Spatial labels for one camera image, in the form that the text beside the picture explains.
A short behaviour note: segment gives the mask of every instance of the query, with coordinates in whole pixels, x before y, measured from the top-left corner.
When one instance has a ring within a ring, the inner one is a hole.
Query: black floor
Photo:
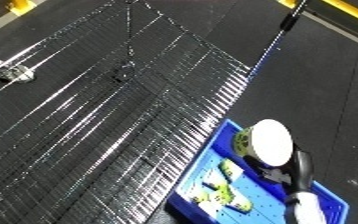
[[[47,1],[0,30],[0,56],[11,57],[103,1]],[[247,65],[287,12],[269,0],[150,3]],[[316,179],[350,204],[348,223],[358,224],[357,43],[302,18],[228,117],[243,126],[264,118],[289,126],[313,153]],[[183,222],[160,208],[150,223]]]

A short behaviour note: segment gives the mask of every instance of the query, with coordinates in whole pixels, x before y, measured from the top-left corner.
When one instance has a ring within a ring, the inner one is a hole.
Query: green object
[[[241,194],[238,190],[229,187],[230,191],[233,194],[233,200],[227,205],[229,207],[235,208],[241,212],[251,211],[253,204],[246,196]]]
[[[248,154],[247,151],[249,147],[250,132],[251,132],[251,128],[245,128],[234,136],[234,140],[233,140],[234,152],[241,157],[244,157]]]
[[[235,164],[233,161],[231,161],[230,159],[224,159],[219,164],[219,169],[231,182],[239,178],[243,173],[243,169],[239,167],[237,164]]]
[[[211,202],[217,202],[221,205],[227,205],[233,201],[234,195],[230,190],[229,185],[224,185],[219,190],[209,194]]]

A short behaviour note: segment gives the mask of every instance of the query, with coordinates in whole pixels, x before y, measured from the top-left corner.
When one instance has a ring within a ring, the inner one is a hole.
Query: wire mesh grid
[[[9,64],[37,79],[0,83],[0,224],[145,222],[248,71],[143,1],[108,1]]]

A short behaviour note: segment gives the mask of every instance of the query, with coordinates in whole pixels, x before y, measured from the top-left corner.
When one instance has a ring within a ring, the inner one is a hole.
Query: blue plastic bin
[[[285,194],[281,185],[258,178],[257,174],[232,149],[233,136],[240,130],[242,128],[233,121],[224,121],[182,177],[177,188],[168,198],[168,203],[194,223],[285,224],[283,203]],[[217,212],[216,217],[211,217],[190,200],[189,190],[194,185],[199,185],[205,191],[211,190],[202,184],[203,177],[208,170],[216,169],[224,158],[232,160],[244,170],[242,176],[232,182],[231,186],[252,201],[253,209],[249,213],[223,207]],[[313,183],[313,191],[319,196],[327,223],[345,223],[349,205],[318,182]]]

